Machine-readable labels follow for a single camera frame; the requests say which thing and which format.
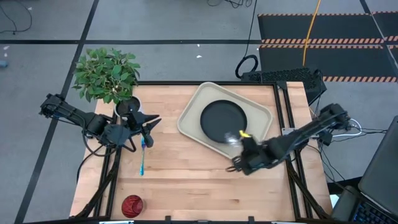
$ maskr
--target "floor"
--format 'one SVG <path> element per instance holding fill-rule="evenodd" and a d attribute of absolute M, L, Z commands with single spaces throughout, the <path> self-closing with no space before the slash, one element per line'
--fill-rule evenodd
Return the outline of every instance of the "floor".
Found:
<path fill-rule="evenodd" d="M 14 223 L 50 120 L 38 115 L 47 93 L 59 93 L 67 77 L 93 0 L 25 0 L 33 23 L 26 32 L 0 34 L 0 217 Z M 259 0 L 257 13 L 312 13 L 316 0 Z M 397 11 L 396 0 L 366 0 L 371 11 Z M 16 1 L 0 1 L 18 29 L 29 16 Z M 324 0 L 319 13 L 363 12 L 359 0 Z M 233 9 L 227 2 L 210 7 L 206 0 L 100 0 L 87 40 L 247 39 L 252 6 Z M 13 29 L 0 12 L 0 30 Z M 65 40 L 68 44 L 2 44 L 2 40 Z M 252 39 L 260 39 L 254 20 Z M 143 80 L 236 80 L 234 69 L 244 44 L 104 45 L 133 52 L 141 63 Z M 99 45 L 85 45 L 97 48 Z M 250 45 L 249 54 L 257 54 Z M 251 68 L 245 65 L 242 70 Z M 326 83 L 320 107 L 340 103 L 364 128 L 386 129 L 398 111 L 396 83 Z M 70 90 L 67 101 L 84 111 L 94 103 Z M 382 135 L 334 142 L 325 152 L 346 178 L 363 174 Z M 76 171 L 83 158 L 80 130 L 58 124 L 25 222 L 67 218 L 75 191 Z M 336 180 L 341 180 L 334 173 Z"/>

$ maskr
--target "blue toothbrush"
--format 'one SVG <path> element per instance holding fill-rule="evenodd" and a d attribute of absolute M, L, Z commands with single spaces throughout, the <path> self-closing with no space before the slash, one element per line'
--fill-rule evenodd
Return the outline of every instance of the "blue toothbrush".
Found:
<path fill-rule="evenodd" d="M 142 148 L 141 168 L 139 169 L 139 175 L 143 176 L 144 175 L 145 140 L 144 140 L 144 137 L 142 137 L 142 136 L 141 136 L 141 148 Z"/>

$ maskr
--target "wooden table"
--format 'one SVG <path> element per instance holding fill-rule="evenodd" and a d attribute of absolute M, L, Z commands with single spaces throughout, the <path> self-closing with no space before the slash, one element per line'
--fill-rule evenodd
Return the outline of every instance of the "wooden table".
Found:
<path fill-rule="evenodd" d="M 224 86 L 270 109 L 274 120 L 266 139 L 279 136 L 275 98 L 271 86 Z M 123 150 L 114 196 L 112 219 L 126 219 L 121 204 L 129 195 L 139 195 L 146 209 L 136 220 L 294 220 L 285 164 L 262 169 L 250 176 L 228 173 L 227 158 L 179 133 L 177 120 L 198 86 L 139 86 L 134 90 L 146 114 L 160 114 L 162 121 L 152 131 L 155 144 L 146 150 L 145 175 L 139 175 L 141 149 Z M 290 103 L 297 128 L 311 121 L 302 83 L 288 83 Z M 283 94 L 282 109 L 285 113 Z M 98 101 L 96 113 L 111 116 L 113 105 Z M 134 138 L 139 146 L 139 137 Z M 92 148 L 98 144 L 89 142 Z M 331 203 L 319 153 L 310 147 L 302 151 L 307 185 L 317 202 L 331 212 Z M 84 164 L 70 214 L 77 214 L 98 188 L 102 157 L 92 157 Z M 304 217 L 302 195 L 300 212 Z M 104 194 L 101 214 L 105 213 L 108 192 Z"/>

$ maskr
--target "cable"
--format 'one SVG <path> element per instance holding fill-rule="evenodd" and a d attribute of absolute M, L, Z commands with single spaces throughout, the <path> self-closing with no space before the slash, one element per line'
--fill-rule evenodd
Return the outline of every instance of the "cable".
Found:
<path fill-rule="evenodd" d="M 256 13 L 256 8 L 257 8 L 257 0 L 254 2 L 254 9 L 253 9 L 253 14 L 251 16 L 251 23 L 250 23 L 250 31 L 249 31 L 249 38 L 248 38 L 248 43 L 246 44 L 246 51 L 244 53 L 243 57 L 246 57 L 248 54 L 248 49 L 249 49 L 249 43 L 250 43 L 250 37 L 251 37 L 251 30 L 253 28 L 253 21 L 254 21 L 254 15 Z"/>
<path fill-rule="evenodd" d="M 351 118 L 350 119 L 350 121 L 354 121 L 358 126 L 359 126 L 359 132 L 358 133 L 355 133 L 355 134 L 337 134 L 337 135 L 334 135 L 333 136 L 333 138 L 336 138 L 336 137 L 344 137 L 344 136 L 359 136 L 360 134 L 362 134 L 362 127 L 361 127 L 361 125 L 360 125 L 360 123 L 359 122 L 357 122 L 355 119 L 353 119 L 353 118 Z"/>
<path fill-rule="evenodd" d="M 219 6 L 223 1 L 225 1 L 225 2 L 229 2 L 229 3 L 231 3 L 231 5 L 232 5 L 232 7 L 234 8 L 234 9 L 237 9 L 239 6 L 243 6 L 243 2 L 244 2 L 244 0 L 239 0 L 239 2 L 234 2 L 234 1 L 232 1 L 232 0 L 220 0 L 218 3 L 216 3 L 216 4 L 210 4 L 210 1 L 211 0 L 207 0 L 207 5 L 209 5 L 209 6 L 212 6 L 212 7 L 214 7 L 214 6 Z M 245 2 L 245 6 L 246 7 L 250 7 L 251 6 L 251 4 L 252 4 L 252 2 L 253 2 L 253 0 L 246 0 L 246 2 Z"/>
<path fill-rule="evenodd" d="M 248 49 L 249 49 L 249 44 L 250 44 L 250 37 L 251 37 L 251 31 L 252 31 L 252 28 L 253 28 L 254 15 L 255 15 L 255 13 L 256 13 L 256 8 L 257 8 L 257 0 L 254 2 L 254 9 L 253 9 L 253 14 L 252 14 L 252 18 L 251 18 L 250 31 L 249 31 L 249 38 L 248 38 L 248 42 L 247 42 L 247 44 L 246 44 L 246 51 L 245 51 L 245 53 L 244 53 L 244 56 L 243 56 L 242 60 L 238 63 L 238 66 L 236 66 L 236 68 L 235 68 L 235 76 L 236 76 L 237 78 L 239 78 L 239 79 L 242 79 L 242 76 L 239 75 L 239 69 L 241 68 L 241 65 L 243 64 L 243 62 L 245 62 L 247 59 L 249 59 L 249 58 L 253 58 L 253 59 L 254 59 L 254 66 L 253 66 L 253 68 L 251 69 L 251 72 L 256 71 L 257 66 L 259 65 L 259 61 L 258 61 L 258 59 L 257 59 L 257 56 L 255 56 L 255 55 L 248 55 L 248 56 L 246 56 L 246 55 L 248 54 Z"/>
<path fill-rule="evenodd" d="M 335 175 L 334 175 L 333 172 L 331 171 L 330 167 L 329 167 L 328 164 L 326 164 L 326 162 L 323 160 L 321 152 L 320 152 L 317 148 L 315 148 L 315 147 L 313 147 L 313 146 L 310 146 L 310 145 L 307 145 L 307 146 L 309 146 L 310 148 L 316 150 L 316 151 L 319 153 L 319 155 L 320 155 L 320 157 L 321 157 L 322 163 L 329 169 L 330 174 L 333 176 L 333 179 L 335 179 Z"/>
<path fill-rule="evenodd" d="M 4 15 L 7 17 L 7 19 L 9 19 L 9 20 L 12 22 L 12 24 L 14 25 L 14 28 L 15 28 L 15 30 L 2 30 L 2 31 L 0 31 L 0 34 L 5 33 L 5 32 L 12 32 L 12 34 L 15 35 L 16 32 L 25 32 L 25 31 L 29 30 L 29 29 L 32 27 L 32 14 L 31 14 L 30 11 L 28 10 L 28 8 L 27 8 L 25 5 L 23 5 L 23 3 L 19 2 L 19 1 L 15 1 L 15 2 L 18 3 L 18 4 L 20 4 L 20 5 L 27 11 L 27 13 L 29 14 L 29 17 L 30 17 L 29 27 L 26 28 L 26 29 L 23 29 L 23 30 L 18 30 L 15 21 L 13 21 L 13 20 L 7 15 L 7 13 L 6 13 L 5 10 L 3 9 L 3 7 L 0 5 L 0 10 L 2 10 L 2 13 L 4 13 Z"/>
<path fill-rule="evenodd" d="M 100 150 L 103 147 L 103 145 L 100 145 L 100 147 L 98 147 L 97 149 L 94 150 L 94 152 L 98 152 L 98 150 Z M 88 156 L 85 157 L 85 159 L 83 159 L 83 161 L 80 163 L 79 168 L 77 169 L 77 175 L 76 175 L 76 183 L 79 181 L 79 175 L 80 175 L 80 170 L 81 167 L 83 166 L 83 164 L 86 162 L 86 160 L 88 158 L 90 158 L 90 156 L 92 156 L 93 154 L 90 153 Z"/>
<path fill-rule="evenodd" d="M 373 131 L 373 132 L 364 132 L 364 131 L 362 131 L 362 132 L 364 133 L 364 134 L 362 134 L 362 135 L 353 136 L 353 137 L 346 138 L 346 139 L 343 139 L 343 140 L 333 140 L 332 142 L 347 141 L 347 140 L 349 140 L 349 139 L 359 138 L 359 137 L 365 136 L 365 135 L 367 135 L 367 134 L 385 134 L 386 131 L 387 131 L 387 130 L 383 130 L 383 131 Z"/>
<path fill-rule="evenodd" d="M 315 21 L 315 17 L 317 16 L 317 13 L 318 13 L 318 9 L 319 9 L 319 5 L 320 5 L 320 4 L 321 4 L 321 0 L 318 0 L 317 8 L 315 9 L 315 12 L 314 12 L 314 14 L 313 14 L 313 16 L 312 16 L 312 20 L 311 20 L 311 23 L 310 23 L 310 28 L 308 29 L 308 32 L 307 32 L 307 38 L 305 39 L 304 54 L 303 54 L 303 66 L 305 66 L 305 56 L 306 56 L 306 54 L 307 54 L 308 39 L 310 38 L 310 34 L 311 34 L 311 30 L 312 30 L 312 25 L 313 25 L 313 22 Z"/>
<path fill-rule="evenodd" d="M 328 156 L 326 155 L 325 151 L 323 150 L 323 145 L 321 145 L 321 158 L 322 158 L 322 153 L 325 155 L 325 158 L 326 158 L 326 160 L 328 161 L 329 166 L 330 166 L 334 171 L 336 171 L 336 173 L 337 173 L 343 180 L 346 180 L 346 179 L 340 174 L 340 172 L 338 172 L 337 169 L 334 168 L 334 167 L 331 165 Z"/>

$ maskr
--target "warning stripe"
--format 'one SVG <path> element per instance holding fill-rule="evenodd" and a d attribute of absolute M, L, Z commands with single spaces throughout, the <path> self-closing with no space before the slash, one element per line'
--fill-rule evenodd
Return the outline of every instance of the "warning stripe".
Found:
<path fill-rule="evenodd" d="M 257 16 L 312 16 L 309 13 L 266 13 Z M 318 13 L 317 16 L 369 16 L 368 13 Z"/>
<path fill-rule="evenodd" d="M 393 36 L 391 41 L 398 40 L 398 36 Z M 262 40 L 264 44 L 305 44 L 305 39 L 265 39 Z M 382 44 L 384 43 L 383 38 L 372 38 L 372 39 L 365 39 L 365 38 L 345 38 L 345 39 L 308 39 L 308 44 Z"/>
<path fill-rule="evenodd" d="M 387 41 L 398 41 L 398 35 L 397 36 L 384 37 L 384 40 L 387 40 Z"/>
<path fill-rule="evenodd" d="M 388 82 L 394 83 L 397 77 L 323 77 L 324 82 Z"/>
<path fill-rule="evenodd" d="M 303 44 L 263 44 L 260 48 L 304 48 Z M 308 45 L 308 49 L 383 49 L 381 45 Z"/>
<path fill-rule="evenodd" d="M 377 13 L 397 13 L 398 11 L 376 11 L 372 12 L 372 14 L 377 14 Z"/>

